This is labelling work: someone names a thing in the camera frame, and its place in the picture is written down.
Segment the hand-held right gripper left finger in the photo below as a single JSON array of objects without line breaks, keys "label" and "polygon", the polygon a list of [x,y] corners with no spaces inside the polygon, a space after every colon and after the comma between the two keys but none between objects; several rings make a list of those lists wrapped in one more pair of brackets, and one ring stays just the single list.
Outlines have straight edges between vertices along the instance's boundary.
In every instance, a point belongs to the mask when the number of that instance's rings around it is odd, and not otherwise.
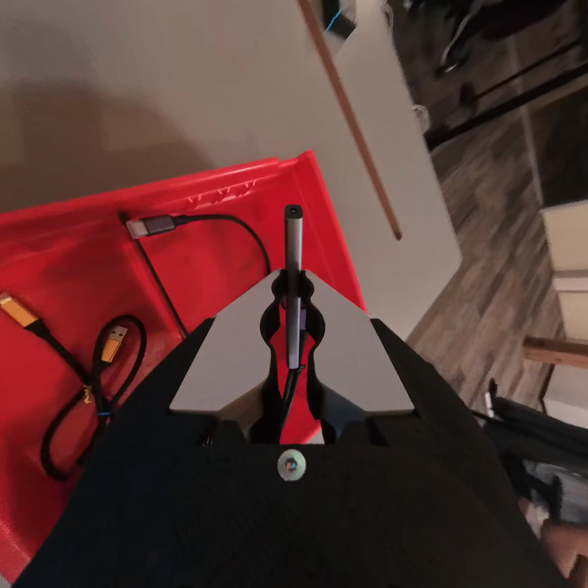
[{"label": "hand-held right gripper left finger", "polygon": [[170,404],[175,415],[239,424],[253,442],[275,442],[282,412],[278,355],[283,271],[276,270],[213,318]]}]

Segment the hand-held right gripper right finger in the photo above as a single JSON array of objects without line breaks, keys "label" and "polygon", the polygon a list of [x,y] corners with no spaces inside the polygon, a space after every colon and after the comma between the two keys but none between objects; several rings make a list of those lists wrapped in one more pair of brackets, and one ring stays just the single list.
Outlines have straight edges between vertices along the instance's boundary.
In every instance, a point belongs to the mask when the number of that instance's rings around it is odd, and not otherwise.
[{"label": "hand-held right gripper right finger", "polygon": [[369,315],[306,270],[300,287],[307,356],[307,403],[320,443],[334,443],[351,422],[406,416],[415,407]]}]

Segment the red plastic bin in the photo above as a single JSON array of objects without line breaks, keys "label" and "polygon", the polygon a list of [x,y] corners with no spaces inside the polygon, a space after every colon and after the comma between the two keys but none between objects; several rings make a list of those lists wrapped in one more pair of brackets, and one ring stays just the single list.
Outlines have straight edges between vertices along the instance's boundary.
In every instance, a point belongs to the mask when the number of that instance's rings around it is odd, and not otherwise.
[{"label": "red plastic bin", "polygon": [[[148,334],[136,385],[182,340],[177,321],[120,215],[231,215],[259,237],[272,270],[284,261],[283,213],[304,211],[303,262],[365,310],[327,185],[313,151],[77,198],[1,215],[1,294],[44,320],[89,370],[100,330],[120,315]],[[180,320],[192,332],[266,277],[261,247],[243,227],[197,221],[142,238]],[[40,462],[53,418],[82,388],[46,342],[1,312],[1,576],[14,582],[51,532],[77,484],[75,464],[94,427],[95,405],[76,406],[51,454],[71,472],[53,480]]]}]

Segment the grey usb hub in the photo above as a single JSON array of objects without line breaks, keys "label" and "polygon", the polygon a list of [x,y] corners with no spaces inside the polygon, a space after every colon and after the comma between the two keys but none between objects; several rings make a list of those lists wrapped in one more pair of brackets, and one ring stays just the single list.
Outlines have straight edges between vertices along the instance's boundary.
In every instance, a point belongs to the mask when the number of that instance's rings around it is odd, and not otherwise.
[{"label": "grey usb hub", "polygon": [[305,310],[299,292],[302,274],[303,210],[300,205],[285,207],[285,320],[286,357],[290,370],[299,370],[306,342]]}]

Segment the black cable grey plug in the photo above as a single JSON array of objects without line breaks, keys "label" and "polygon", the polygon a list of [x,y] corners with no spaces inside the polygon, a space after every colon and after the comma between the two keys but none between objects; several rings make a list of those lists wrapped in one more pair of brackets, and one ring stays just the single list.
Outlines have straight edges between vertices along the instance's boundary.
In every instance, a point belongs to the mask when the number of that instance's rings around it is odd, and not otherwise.
[{"label": "black cable grey plug", "polygon": [[[144,217],[141,219],[129,219],[125,213],[122,213],[121,222],[126,226],[129,235],[132,239],[136,240],[137,247],[139,249],[139,253],[143,257],[149,271],[151,272],[151,276],[154,278],[156,285],[158,286],[161,294],[164,297],[165,303],[170,310],[172,317],[179,328],[180,334],[183,337],[187,337],[188,332],[183,324],[180,316],[169,297],[165,287],[163,286],[160,277],[158,276],[157,271],[155,270],[152,262],[144,250],[143,246],[140,243],[141,238],[146,238],[149,236],[160,235],[166,232],[174,231],[176,228],[180,226],[185,226],[187,224],[193,222],[204,222],[204,221],[228,221],[238,224],[240,227],[244,228],[255,240],[257,245],[259,246],[263,258],[266,264],[266,272],[267,274],[270,273],[270,261],[269,255],[264,246],[263,242],[261,241],[258,234],[243,220],[234,217],[232,215],[225,215],[225,214],[204,214],[204,215],[178,215],[178,216],[171,216],[171,215],[162,215],[158,217]],[[298,380],[300,377],[301,372],[304,369],[303,363],[299,370],[290,370],[288,372],[288,376],[286,378],[285,390],[282,397],[281,403],[281,413],[280,416],[275,420],[276,424],[273,427],[273,432],[275,433],[275,440],[277,443],[281,441],[281,436],[283,432],[283,428],[287,422],[289,417],[290,409],[293,404],[293,400],[295,398],[296,388],[298,386]]]}]

